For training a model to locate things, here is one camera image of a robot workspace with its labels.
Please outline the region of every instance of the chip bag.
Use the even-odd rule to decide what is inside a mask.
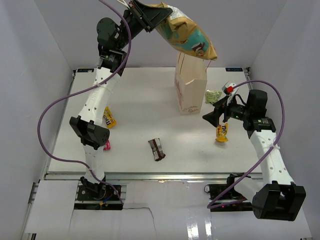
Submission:
[[[215,48],[208,36],[182,11],[164,2],[150,6],[172,9],[171,15],[160,23],[156,30],[173,48],[200,59],[217,59]]]
[[[218,125],[218,127],[216,128],[216,141],[218,142],[227,142],[228,138],[227,138],[227,132],[228,132],[228,123],[226,123],[225,125]]]
[[[206,104],[214,104],[218,102],[219,98],[221,97],[221,91],[214,91],[207,89],[205,91],[205,103]]]

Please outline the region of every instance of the white wall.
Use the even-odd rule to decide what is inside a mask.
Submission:
[[[320,1],[288,0],[252,65],[252,78],[274,84],[284,100],[286,125],[280,140],[286,167],[306,190],[303,209],[312,236],[320,239]],[[268,88],[268,115],[281,121],[277,97]]]
[[[67,93],[72,72],[33,0],[0,0],[0,23],[0,238],[17,240],[46,160],[37,122]],[[48,147],[61,113],[62,105],[44,120]]]
[[[120,22],[98,0],[34,0],[72,69],[93,67],[99,59],[96,26],[101,18]],[[123,13],[124,8],[109,0]],[[160,0],[141,0],[156,4]],[[216,47],[216,67],[249,67],[257,56],[286,0],[166,0],[208,34]],[[177,52],[156,32],[133,40],[131,67],[171,67]]]

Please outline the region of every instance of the red cap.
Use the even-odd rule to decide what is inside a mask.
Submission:
[[[232,93],[234,91],[234,88],[232,86],[229,86],[226,88],[227,93]]]

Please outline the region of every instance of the pink candy wrapper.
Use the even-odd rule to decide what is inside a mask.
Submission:
[[[106,141],[106,144],[103,146],[103,150],[110,150],[111,149],[111,146],[110,146],[110,142],[109,140]]]

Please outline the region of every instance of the black bracket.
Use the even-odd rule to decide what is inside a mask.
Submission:
[[[84,177],[80,178],[80,180],[81,180],[81,183],[89,183],[88,181],[85,181]],[[121,185],[113,185],[113,186],[121,196]],[[88,189],[88,185],[86,186],[79,185],[78,195],[76,199],[78,201],[96,201],[96,200],[104,200],[107,197],[110,197],[109,201],[119,201],[117,194],[115,194],[113,188],[109,185],[102,185],[102,187],[97,187],[94,189],[94,192],[98,194],[93,196],[93,193],[90,192]]]
[[[294,221],[306,198],[303,186],[282,185],[273,181],[253,197],[252,208],[257,219]]]
[[[152,7],[144,5],[137,0],[129,3],[130,9],[126,9],[123,17],[130,28],[131,38],[136,37],[143,29],[151,32],[163,22],[173,11],[168,7]],[[98,69],[110,69],[113,73],[123,62],[126,53],[122,49],[128,44],[128,30],[123,21],[117,25],[111,18],[102,18],[97,26],[99,62]],[[125,65],[118,72],[121,76]]]
[[[105,188],[106,186],[103,185],[102,183],[89,182],[87,179],[85,179],[84,176],[82,176],[80,178],[80,181],[81,181],[83,187],[88,191],[88,194],[92,198],[100,199],[101,197],[104,196],[105,192],[104,192],[103,188]]]
[[[110,130],[102,126],[97,126],[93,121],[87,122],[81,120],[81,117],[71,117],[69,121],[72,129],[80,138],[83,145],[89,145],[94,150],[104,146],[109,139]]]
[[[234,98],[227,105],[229,95],[220,99],[213,104],[214,110],[202,118],[214,127],[219,125],[220,116],[223,116],[223,122],[226,123],[229,118],[243,121],[243,128],[247,131],[248,137],[252,136],[254,131],[261,132],[261,130],[276,131],[276,127],[271,118],[266,117],[266,105],[268,96],[262,90],[250,90],[246,103],[244,105],[238,104]]]
[[[226,179],[226,184],[208,184],[208,191],[204,189],[204,191],[207,194],[210,194],[210,200],[215,199],[220,193],[222,193],[225,189],[227,189],[229,186],[231,186],[235,182],[235,178],[239,178],[244,173],[232,173],[230,176]],[[225,195],[223,195],[219,200],[241,200],[244,197],[235,191],[234,188],[232,188],[230,191],[228,191]],[[217,207],[210,209],[211,212],[244,212],[244,211],[252,211],[252,205],[250,202],[241,202],[236,203],[232,205],[225,205],[223,207]]]

